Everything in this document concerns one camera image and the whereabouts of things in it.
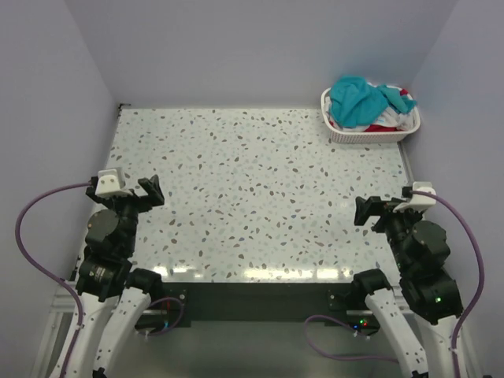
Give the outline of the teal t-shirt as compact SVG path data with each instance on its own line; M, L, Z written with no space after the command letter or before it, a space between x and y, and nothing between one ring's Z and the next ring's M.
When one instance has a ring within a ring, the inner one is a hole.
M388 107L378 86L362 76L342 76L329 91L329 113L336 123L341 128L371 124Z

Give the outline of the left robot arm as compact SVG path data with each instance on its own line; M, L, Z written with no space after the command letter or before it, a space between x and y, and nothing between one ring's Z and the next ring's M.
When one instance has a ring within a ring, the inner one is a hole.
M145 309L163 299L159 274L134 269L139 215L163 206L158 176L141 178L144 195L128 189L119 169L91 178L86 194L104 208L87 223L84 259L71 292L76 298L69 333L52 377L106 377Z

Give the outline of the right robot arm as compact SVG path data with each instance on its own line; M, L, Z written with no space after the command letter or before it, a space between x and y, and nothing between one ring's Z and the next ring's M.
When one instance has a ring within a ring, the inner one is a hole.
M478 284L468 305L463 305L456 280L444 268L451 253L445 229L424 218L424 213L438 203L459 221L476 255ZM471 228L447 200L427 187L404 187L401 199L358 197L355 205L354 224L362 226L370 217L376 217L372 231L386 236L400 276L402 297L421 333L415 335L400 312L391 285L380 269L354 275L352 303L372 311L403 376L467 377L461 331L485 283L483 257Z

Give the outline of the red t-shirt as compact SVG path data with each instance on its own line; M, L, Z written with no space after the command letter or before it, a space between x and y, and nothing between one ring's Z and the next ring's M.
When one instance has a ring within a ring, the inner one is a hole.
M378 86L381 94L387 99L388 107L370 124L365 132L406 132L415 126L413 111L416 102L403 88Z

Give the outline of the white laundry basket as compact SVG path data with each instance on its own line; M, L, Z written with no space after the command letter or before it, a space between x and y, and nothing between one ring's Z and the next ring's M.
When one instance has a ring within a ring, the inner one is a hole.
M326 104L329 100L329 91L327 88L321 94L321 112L323 121L330 132L330 139L335 143L343 144L366 144L366 143L398 143L405 137L414 134L421 126L421 117L418 108L415 107L409 113L412 119L412 127L407 130L389 131L389 132L355 132L344 131L336 122L330 118Z

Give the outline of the white t-shirt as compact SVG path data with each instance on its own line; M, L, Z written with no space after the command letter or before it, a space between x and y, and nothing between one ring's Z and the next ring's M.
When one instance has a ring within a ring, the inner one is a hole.
M331 130L342 133L411 133L417 130L421 125L420 114L417 107L414 107L409 113L398 113L392 107L387 107L371 124L357 126L355 128L341 128L335 119L329 113L332 101L329 97L328 88L321 95L321 112L326 125Z

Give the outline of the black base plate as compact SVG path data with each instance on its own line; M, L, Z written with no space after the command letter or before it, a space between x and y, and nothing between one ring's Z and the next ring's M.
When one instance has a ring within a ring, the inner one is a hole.
M352 330L374 335L376 318L362 302L350 300L348 283L164 283L156 304L139 318L139 332L198 321L304 322L312 315L333 317Z

